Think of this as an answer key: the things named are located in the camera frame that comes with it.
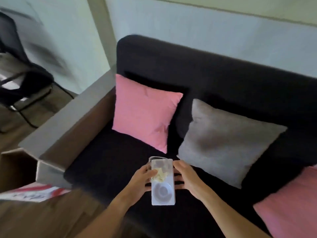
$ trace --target chair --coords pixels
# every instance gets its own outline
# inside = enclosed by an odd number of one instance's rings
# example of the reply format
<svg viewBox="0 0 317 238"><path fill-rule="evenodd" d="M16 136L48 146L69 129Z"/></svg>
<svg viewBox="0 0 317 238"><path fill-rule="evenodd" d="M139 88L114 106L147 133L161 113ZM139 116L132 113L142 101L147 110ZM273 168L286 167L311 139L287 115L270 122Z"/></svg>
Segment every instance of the chair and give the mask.
<svg viewBox="0 0 317 238"><path fill-rule="evenodd" d="M14 20L2 12L0 12L0 52L10 53L19 61L30 67L30 70L25 73L25 78L19 89L8 90L3 88L2 85L18 78L21 74L14 75L3 81L0 81L0 104L12 112L18 112L18 114L21 115L21 117L31 127L37 128L37 126L32 124L26 118L22 111L48 96L52 91L53 85L56 85L58 88L63 90L66 94L72 97L72 99L74 98L68 91L66 91L54 81L54 77L48 71L46 71L43 67L32 63L28 59L20 41ZM20 109L15 107L15 103L17 103L19 100L23 98L30 98L34 94L47 87L50 87L50 89L44 95Z"/></svg>

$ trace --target person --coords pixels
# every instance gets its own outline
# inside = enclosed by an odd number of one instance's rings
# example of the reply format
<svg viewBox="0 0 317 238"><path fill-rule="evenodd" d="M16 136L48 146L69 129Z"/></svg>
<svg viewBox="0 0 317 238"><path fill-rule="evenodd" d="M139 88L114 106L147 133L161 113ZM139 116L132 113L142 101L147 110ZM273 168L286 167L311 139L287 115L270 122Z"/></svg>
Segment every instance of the person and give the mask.
<svg viewBox="0 0 317 238"><path fill-rule="evenodd" d="M211 213L226 238L268 238L270 237L256 225L252 224L232 207L225 203L197 175L194 169L185 161L173 161L175 181L184 184L175 185L175 189L187 189L200 200ZM145 186L157 170L149 170L150 164L138 169L128 185L112 200L108 208L101 213L77 238L111 238L123 220L125 213L151 187Z"/></svg>

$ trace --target gray armrest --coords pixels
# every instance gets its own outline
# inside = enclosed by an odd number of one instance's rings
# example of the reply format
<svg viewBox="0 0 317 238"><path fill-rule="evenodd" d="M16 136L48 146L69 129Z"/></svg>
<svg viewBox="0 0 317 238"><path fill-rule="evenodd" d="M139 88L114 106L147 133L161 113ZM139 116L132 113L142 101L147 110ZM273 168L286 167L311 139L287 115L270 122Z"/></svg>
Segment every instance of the gray armrest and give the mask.
<svg viewBox="0 0 317 238"><path fill-rule="evenodd" d="M26 137L19 147L35 159L65 171L113 118L114 86L115 72L109 70Z"/></svg>

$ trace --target person's right arm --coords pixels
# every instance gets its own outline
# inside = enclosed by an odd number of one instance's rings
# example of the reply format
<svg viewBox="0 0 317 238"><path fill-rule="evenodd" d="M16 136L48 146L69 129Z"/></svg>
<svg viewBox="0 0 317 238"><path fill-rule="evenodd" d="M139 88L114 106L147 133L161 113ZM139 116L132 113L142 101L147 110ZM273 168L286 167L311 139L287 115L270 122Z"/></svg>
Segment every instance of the person's right arm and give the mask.
<svg viewBox="0 0 317 238"><path fill-rule="evenodd" d="M188 189L209 210L226 238L270 238L268 234L252 224L226 202L224 202L197 175L194 169L183 160L173 161L175 181L184 184L175 185L176 189Z"/></svg>

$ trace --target pink pillow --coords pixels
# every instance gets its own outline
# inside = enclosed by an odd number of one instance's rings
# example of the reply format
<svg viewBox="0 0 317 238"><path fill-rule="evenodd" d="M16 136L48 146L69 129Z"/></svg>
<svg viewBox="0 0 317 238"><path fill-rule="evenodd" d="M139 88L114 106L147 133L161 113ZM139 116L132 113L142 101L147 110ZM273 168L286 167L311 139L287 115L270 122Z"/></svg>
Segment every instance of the pink pillow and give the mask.
<svg viewBox="0 0 317 238"><path fill-rule="evenodd" d="M317 237L317 168L306 167L253 207L274 238Z"/></svg>
<svg viewBox="0 0 317 238"><path fill-rule="evenodd" d="M183 94L149 88L116 74L116 95L112 129L166 154L168 126Z"/></svg>

